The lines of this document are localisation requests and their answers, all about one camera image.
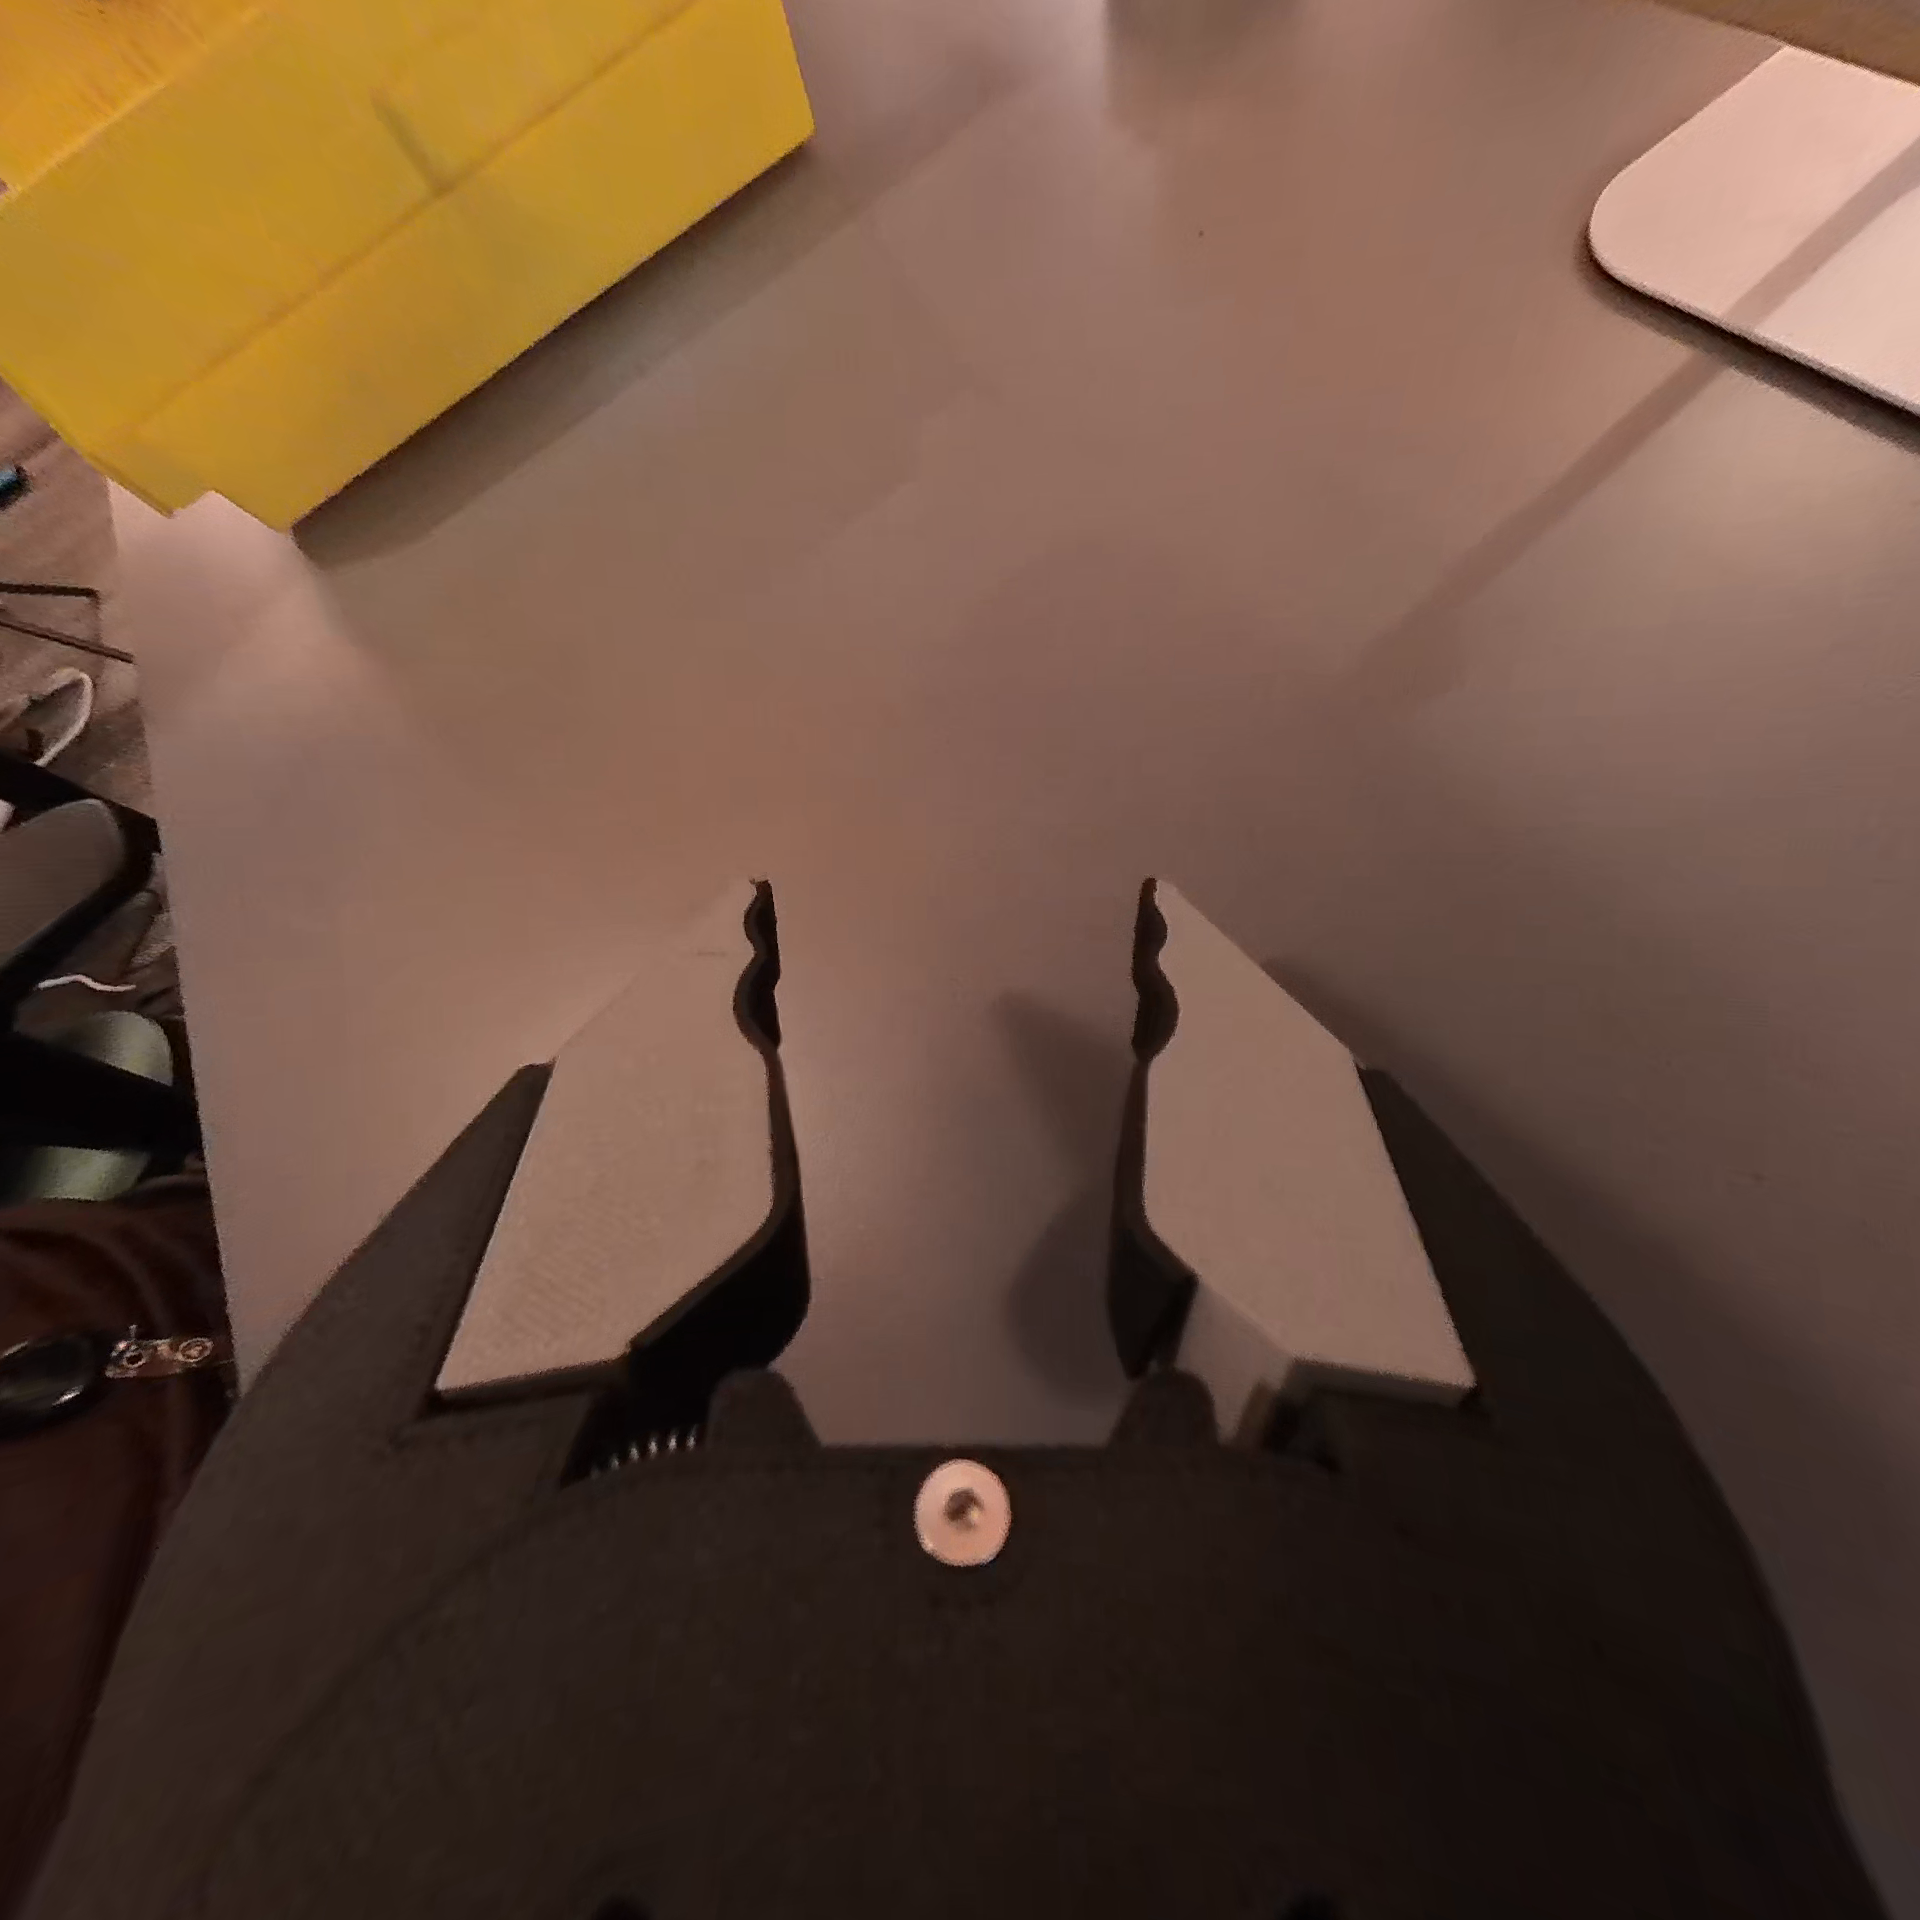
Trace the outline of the yellow box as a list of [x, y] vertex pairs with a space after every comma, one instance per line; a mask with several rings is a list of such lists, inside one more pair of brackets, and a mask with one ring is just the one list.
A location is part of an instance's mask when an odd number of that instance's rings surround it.
[[2, 387], [288, 532], [811, 133], [783, 4], [2, 4]]

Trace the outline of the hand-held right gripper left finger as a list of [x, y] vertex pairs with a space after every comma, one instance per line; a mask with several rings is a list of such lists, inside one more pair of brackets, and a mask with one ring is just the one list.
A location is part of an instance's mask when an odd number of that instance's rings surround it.
[[551, 1058], [437, 1391], [713, 1391], [811, 1307], [770, 881], [729, 886]]

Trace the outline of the white shoe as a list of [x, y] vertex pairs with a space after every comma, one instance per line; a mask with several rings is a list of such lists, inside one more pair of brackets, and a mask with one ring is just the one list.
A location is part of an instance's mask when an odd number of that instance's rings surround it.
[[29, 694], [2, 699], [2, 755], [34, 768], [52, 768], [91, 726], [96, 680], [85, 671], [55, 671]]

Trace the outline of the black office chair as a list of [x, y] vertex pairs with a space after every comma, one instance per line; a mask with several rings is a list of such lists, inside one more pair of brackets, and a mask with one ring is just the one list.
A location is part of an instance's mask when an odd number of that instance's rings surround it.
[[180, 1008], [130, 972], [157, 822], [2, 755], [2, 1209], [111, 1201], [201, 1147]]

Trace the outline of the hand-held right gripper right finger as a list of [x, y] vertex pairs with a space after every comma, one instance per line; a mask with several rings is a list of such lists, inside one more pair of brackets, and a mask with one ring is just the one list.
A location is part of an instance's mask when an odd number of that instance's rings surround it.
[[1179, 889], [1140, 889], [1107, 1317], [1125, 1378], [1195, 1378], [1231, 1443], [1315, 1394], [1477, 1394], [1351, 1052]]

